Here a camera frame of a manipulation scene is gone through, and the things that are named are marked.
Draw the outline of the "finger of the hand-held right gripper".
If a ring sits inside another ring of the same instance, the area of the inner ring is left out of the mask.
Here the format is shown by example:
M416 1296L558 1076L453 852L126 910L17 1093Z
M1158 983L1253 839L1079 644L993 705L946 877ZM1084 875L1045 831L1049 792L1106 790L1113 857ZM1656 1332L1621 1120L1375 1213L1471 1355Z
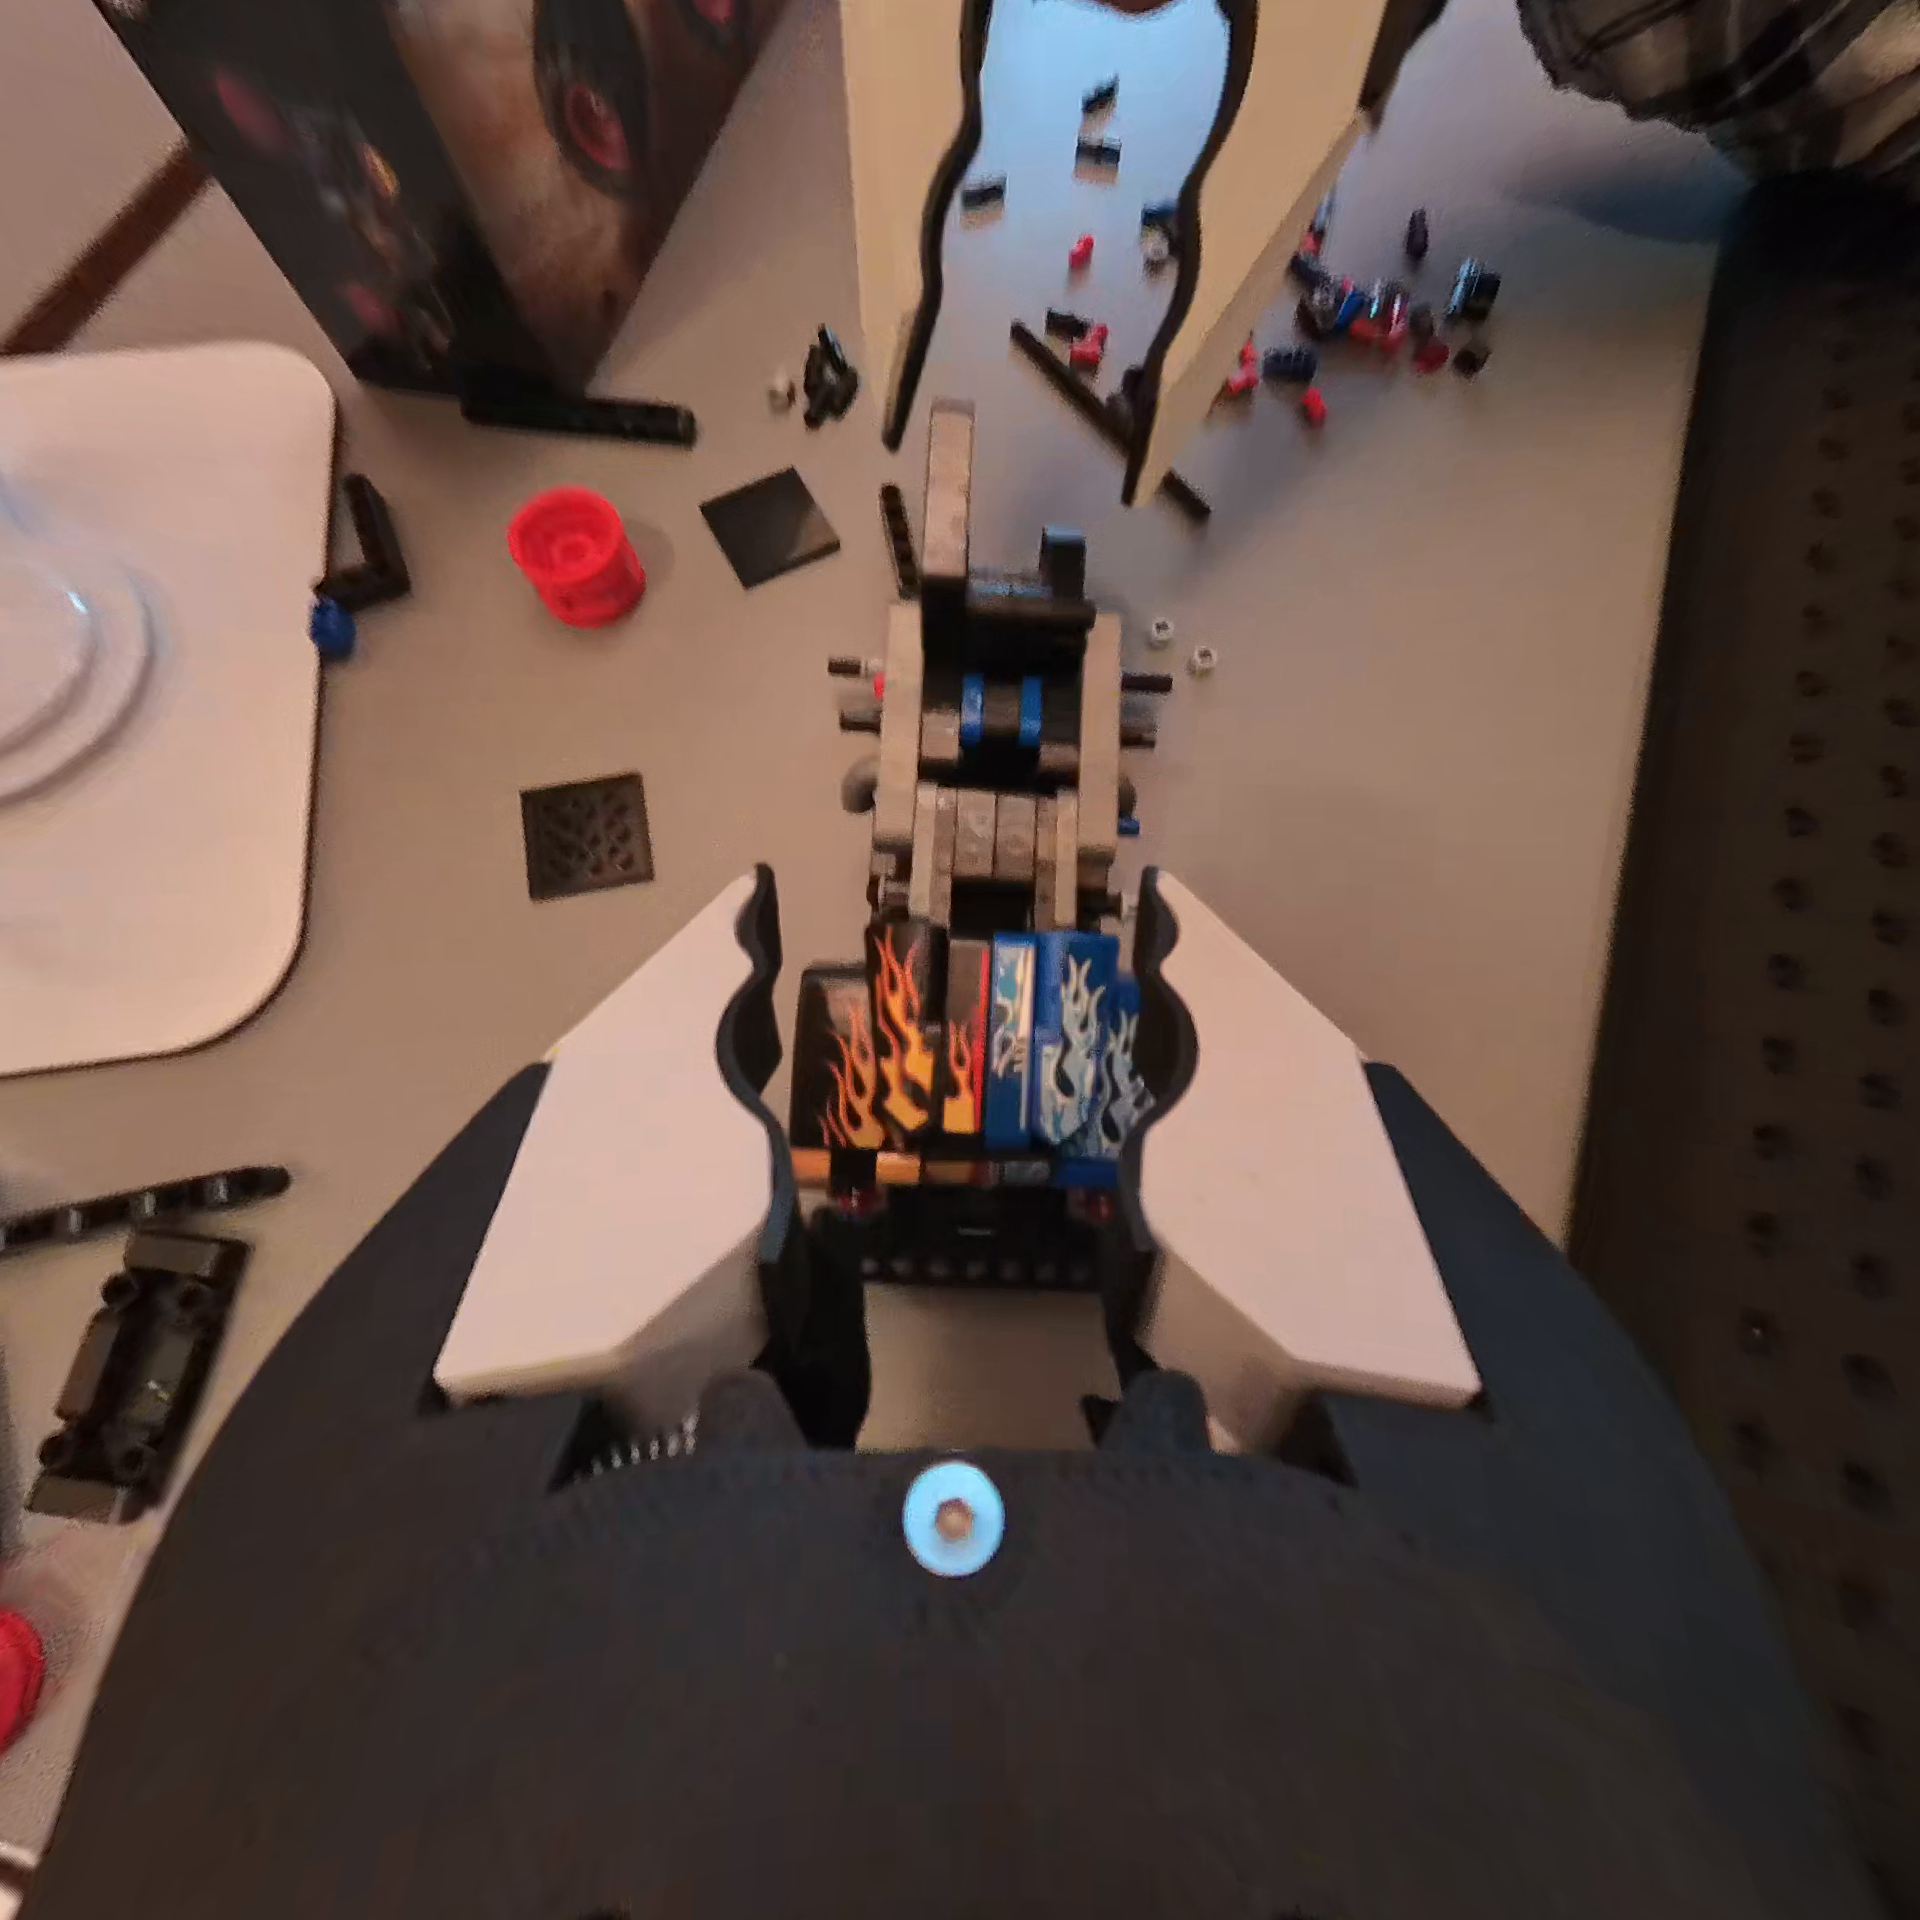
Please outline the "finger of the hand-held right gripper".
M1406 60L1402 5L1220 1L1215 11L1226 62L1176 193L1174 280L1130 403L1127 504L1154 494L1176 462Z
M944 233L983 132L990 1L842 1L854 272L880 443L901 449L944 305Z

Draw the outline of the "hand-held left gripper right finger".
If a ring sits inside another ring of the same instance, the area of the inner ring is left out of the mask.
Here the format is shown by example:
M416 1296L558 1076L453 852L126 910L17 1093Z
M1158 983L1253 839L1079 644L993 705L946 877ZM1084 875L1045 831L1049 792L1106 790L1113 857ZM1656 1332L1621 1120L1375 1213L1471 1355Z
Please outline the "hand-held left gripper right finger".
M1462 1411L1460 1329L1353 1038L1165 868L1136 907L1121 1160L1148 1238L1134 1340L1202 1389L1233 1451L1280 1447L1319 1393Z

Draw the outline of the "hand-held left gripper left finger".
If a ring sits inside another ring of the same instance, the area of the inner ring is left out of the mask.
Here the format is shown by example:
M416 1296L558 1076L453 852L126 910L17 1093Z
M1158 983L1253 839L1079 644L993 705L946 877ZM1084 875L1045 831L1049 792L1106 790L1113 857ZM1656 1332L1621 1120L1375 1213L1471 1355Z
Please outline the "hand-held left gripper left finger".
M546 1051L433 1361L448 1404L578 1393L650 1435L759 1364L813 1445L856 1440L858 1284L813 1262L766 1100L778 972L754 863Z

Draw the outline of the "long black brick beam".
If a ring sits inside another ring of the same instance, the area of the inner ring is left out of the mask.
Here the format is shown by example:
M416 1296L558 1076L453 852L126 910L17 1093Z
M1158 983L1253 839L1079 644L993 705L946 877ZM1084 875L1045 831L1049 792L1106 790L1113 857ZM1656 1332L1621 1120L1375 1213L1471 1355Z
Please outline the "long black brick beam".
M696 415L668 399L570 393L530 375L478 369L455 375L455 397L470 424L526 433L695 447Z

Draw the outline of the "toy brick truck model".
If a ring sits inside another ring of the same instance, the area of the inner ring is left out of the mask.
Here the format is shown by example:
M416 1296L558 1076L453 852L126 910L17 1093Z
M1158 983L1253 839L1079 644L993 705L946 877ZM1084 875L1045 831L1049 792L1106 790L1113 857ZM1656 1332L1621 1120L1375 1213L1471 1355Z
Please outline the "toy brick truck model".
M801 973L786 1137L863 1280L1089 1296L1152 1103L1113 877L1170 677L1127 662L1079 531L975 565L974 460L975 406L934 399L918 600L878 659L832 661L876 747L842 782L868 916L856 958Z

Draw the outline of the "person's right forearm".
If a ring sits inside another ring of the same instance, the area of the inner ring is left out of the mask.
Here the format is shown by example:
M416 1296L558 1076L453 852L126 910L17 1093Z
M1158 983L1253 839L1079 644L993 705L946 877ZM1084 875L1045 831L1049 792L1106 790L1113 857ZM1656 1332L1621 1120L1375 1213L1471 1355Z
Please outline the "person's right forearm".
M1518 1L1557 88L1705 136L1752 179L1917 191L1914 1Z

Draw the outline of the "grey desk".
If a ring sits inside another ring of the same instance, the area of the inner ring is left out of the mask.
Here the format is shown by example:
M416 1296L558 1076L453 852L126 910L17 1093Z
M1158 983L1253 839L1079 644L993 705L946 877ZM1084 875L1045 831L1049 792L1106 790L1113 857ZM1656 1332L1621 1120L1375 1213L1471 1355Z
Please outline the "grey desk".
M983 71L1005 207L959 222L921 397L975 403L974 551L1087 534L1129 659L1174 673L1129 757L1167 867L1370 1055L1401 1067L1560 1237L1714 248L1737 182L1692 140L1548 85L1511 5L1449 5L1338 180L1327 252L1388 272L1407 209L1434 276L1504 276L1488 369L1327 372L1327 423L1210 411L1178 470L1205 528L1119 504L1119 463L1007 342L1047 303L1106 316L1124 363L1165 286L1136 217L1199 144L1224 55L1210 5L1121 19L996 5ZM858 372L801 423L828 324ZM885 456L856 337L837 5L793 5L597 387L700 417L690 452L488 433L362 389L216 184L72 351L285 345L327 372L348 463L390 501L413 597L325 672L304 945L225 1040L5 1084L6 1205L273 1160L180 1494L306 1300L518 1067L754 861L776 872L789 1029L807 963L856 945L863 823L828 655L870 648L894 575L878 485L921 503L922 415ZM797 381L789 414L766 383ZM793 463L841 551L751 592L700 503ZM530 496L592 489L639 555L604 630L509 557ZM1176 639L1157 652L1148 622ZM1186 669L1197 643L1215 672ZM534 902L522 788L639 773L656 877Z

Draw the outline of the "scattered small brick parts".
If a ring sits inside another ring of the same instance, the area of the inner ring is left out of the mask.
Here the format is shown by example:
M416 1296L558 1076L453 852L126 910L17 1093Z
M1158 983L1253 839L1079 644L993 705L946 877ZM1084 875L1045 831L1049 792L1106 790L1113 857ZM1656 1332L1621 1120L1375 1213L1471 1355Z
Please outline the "scattered small brick parts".
M1220 399L1239 403L1262 381L1281 383L1298 393L1302 417L1319 424L1325 417L1325 404L1312 381L1317 359L1325 347L1350 342L1383 359L1406 351L1415 368L1431 369L1449 361L1453 328L1485 318L1500 276L1474 260L1462 262L1452 299L1440 305L1418 299L1402 279L1350 279L1333 272L1325 259L1333 187L1335 182L1300 229L1277 295L1242 334L1230 361L1230 375L1209 408ZM1167 295L1174 280L1176 213L1176 197L1154 204L1142 213L1140 225L1140 260L1167 280ZM1085 372L1102 393L1121 393L1129 404L1134 403L1137 368L1152 337L1142 341L1130 363L1121 363L1106 316L1087 318L1050 305L1042 324L1029 321L1029 327L1047 337L1073 369Z

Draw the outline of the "long black axle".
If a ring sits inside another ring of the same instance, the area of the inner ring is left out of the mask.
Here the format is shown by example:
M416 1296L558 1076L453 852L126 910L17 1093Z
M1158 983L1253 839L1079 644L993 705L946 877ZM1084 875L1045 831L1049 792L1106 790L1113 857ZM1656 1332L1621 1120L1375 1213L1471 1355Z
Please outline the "long black axle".
M1056 391L1058 397L1081 417L1119 460L1129 467L1136 449L1134 411L1129 399L1102 393L1093 379L1073 369L1070 361L1021 320L1010 321L1010 347ZM1176 470L1167 469L1158 479L1158 496L1192 523L1210 519L1206 499Z

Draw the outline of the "black holed square plate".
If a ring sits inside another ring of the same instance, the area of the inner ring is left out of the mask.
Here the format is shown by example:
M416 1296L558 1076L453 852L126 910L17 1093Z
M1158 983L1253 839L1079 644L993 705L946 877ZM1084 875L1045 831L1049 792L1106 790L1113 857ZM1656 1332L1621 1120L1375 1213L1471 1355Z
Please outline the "black holed square plate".
M656 877L639 773L522 788L518 827L526 894L534 902Z

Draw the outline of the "black smooth square tile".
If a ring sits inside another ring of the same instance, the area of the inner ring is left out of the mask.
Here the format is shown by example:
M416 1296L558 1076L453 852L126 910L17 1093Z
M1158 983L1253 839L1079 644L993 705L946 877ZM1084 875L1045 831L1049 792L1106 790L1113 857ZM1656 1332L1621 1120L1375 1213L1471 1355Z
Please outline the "black smooth square tile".
M841 551L832 521L793 463L708 496L700 517L746 592Z

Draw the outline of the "dark printed toy box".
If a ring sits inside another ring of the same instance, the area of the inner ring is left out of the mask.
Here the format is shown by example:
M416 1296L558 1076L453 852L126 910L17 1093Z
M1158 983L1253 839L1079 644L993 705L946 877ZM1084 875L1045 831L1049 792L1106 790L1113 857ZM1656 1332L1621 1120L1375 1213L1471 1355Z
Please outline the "dark printed toy box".
M784 1L101 1L348 368L576 393Z

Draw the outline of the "black perforated panel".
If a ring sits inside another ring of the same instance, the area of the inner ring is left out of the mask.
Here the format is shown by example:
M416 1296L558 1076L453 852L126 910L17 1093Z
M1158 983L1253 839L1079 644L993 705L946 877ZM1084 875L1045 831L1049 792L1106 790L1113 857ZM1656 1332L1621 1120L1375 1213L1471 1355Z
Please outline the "black perforated panel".
M1834 175L1718 248L1572 1260L1777 1607L1914 1916L1917 222Z

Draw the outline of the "white book stand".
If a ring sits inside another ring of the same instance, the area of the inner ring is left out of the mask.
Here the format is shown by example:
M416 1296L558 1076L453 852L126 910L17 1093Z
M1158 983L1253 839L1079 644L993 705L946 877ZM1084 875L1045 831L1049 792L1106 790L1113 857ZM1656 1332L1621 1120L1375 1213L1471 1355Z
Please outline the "white book stand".
M6 1079L200 1049L293 972L335 452L280 345L5 359Z

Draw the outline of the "black L-shaped beam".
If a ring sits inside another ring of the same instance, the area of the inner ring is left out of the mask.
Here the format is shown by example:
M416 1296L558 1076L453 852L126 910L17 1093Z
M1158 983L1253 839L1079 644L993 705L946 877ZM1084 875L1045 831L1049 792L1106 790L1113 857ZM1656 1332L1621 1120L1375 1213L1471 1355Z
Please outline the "black L-shaped beam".
M348 470L343 503L358 560L320 575L316 597L352 615L406 599L413 592L413 579L389 501L362 472Z

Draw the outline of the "black frame brick piece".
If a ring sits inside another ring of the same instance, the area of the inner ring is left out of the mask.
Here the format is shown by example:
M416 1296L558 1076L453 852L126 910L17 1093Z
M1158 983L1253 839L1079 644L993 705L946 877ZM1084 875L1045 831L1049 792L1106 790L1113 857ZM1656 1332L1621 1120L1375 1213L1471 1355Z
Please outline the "black frame brick piece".
M28 1511L129 1524L165 1500L248 1257L248 1243L230 1237L127 1240L38 1441Z

